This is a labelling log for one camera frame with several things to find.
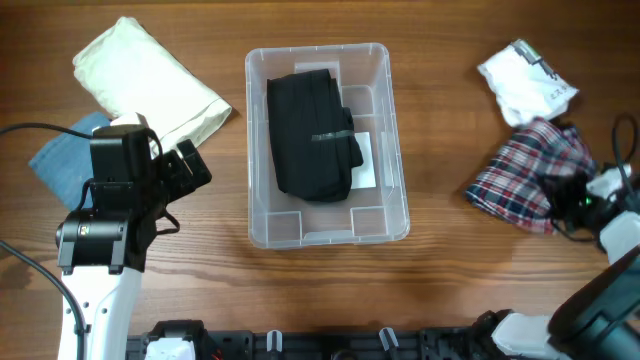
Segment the clear plastic bin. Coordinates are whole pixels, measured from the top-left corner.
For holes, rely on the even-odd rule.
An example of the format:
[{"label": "clear plastic bin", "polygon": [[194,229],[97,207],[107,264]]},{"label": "clear plastic bin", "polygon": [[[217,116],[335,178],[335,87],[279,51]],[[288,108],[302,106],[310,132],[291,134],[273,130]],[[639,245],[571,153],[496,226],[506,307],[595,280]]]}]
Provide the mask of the clear plastic bin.
[{"label": "clear plastic bin", "polygon": [[[381,44],[255,49],[245,61],[249,155],[249,237],[260,248],[372,244],[403,239],[409,209],[398,142],[389,52]],[[307,202],[278,189],[267,112],[267,79],[329,69],[351,109],[356,133],[368,132],[376,186],[335,203]]]}]

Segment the red plaid fabric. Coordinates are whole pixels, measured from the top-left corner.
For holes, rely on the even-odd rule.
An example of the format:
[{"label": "red plaid fabric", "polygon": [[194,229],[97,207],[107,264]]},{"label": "red plaid fabric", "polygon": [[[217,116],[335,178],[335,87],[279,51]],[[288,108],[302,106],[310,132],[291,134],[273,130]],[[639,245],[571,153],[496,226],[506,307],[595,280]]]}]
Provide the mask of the red plaid fabric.
[{"label": "red plaid fabric", "polygon": [[476,207],[534,233],[552,234],[551,205],[541,176],[596,173],[596,163],[575,127],[560,130],[544,119],[519,128],[467,189]]}]

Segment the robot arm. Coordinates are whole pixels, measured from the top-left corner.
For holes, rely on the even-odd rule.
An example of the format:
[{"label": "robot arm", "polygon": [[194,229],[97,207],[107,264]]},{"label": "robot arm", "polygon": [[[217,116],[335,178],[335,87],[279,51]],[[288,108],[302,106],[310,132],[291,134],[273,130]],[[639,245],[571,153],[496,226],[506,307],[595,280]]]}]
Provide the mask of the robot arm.
[{"label": "robot arm", "polygon": [[512,313],[491,338],[507,356],[543,360],[632,360],[640,335],[627,323],[640,310],[640,247],[633,247],[553,315]]},{"label": "robot arm", "polygon": [[[98,129],[90,143],[94,178],[93,207],[72,211],[56,232],[62,281],[80,305],[85,320],[88,360],[120,359],[140,291],[146,251],[157,235],[175,233],[179,223],[166,206],[211,181],[190,141],[176,151],[151,158],[153,131],[137,125]],[[166,217],[175,229],[156,229]],[[76,322],[63,301],[59,360],[76,358]]]}]

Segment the folded cream fabric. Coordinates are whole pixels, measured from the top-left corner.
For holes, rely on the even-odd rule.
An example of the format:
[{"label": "folded cream fabric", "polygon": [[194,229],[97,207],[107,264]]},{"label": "folded cream fabric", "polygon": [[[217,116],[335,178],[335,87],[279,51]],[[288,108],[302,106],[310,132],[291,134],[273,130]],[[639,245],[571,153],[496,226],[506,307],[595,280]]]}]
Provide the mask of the folded cream fabric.
[{"label": "folded cream fabric", "polygon": [[122,17],[73,58],[76,79],[113,117],[146,118],[165,151],[200,145],[231,106],[198,81],[134,18]]}]

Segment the white package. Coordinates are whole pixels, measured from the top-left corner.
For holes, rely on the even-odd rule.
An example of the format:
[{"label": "white package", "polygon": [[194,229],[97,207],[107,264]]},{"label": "white package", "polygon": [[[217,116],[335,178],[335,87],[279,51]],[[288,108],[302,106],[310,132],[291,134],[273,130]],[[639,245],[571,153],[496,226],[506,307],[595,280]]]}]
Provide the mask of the white package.
[{"label": "white package", "polygon": [[551,120],[567,111],[578,90],[567,84],[524,40],[492,56],[478,71],[487,79],[507,124]]},{"label": "white package", "polygon": [[74,75],[114,118],[145,117],[165,151],[200,145],[231,106],[196,79],[134,18],[121,17],[73,58]]}]

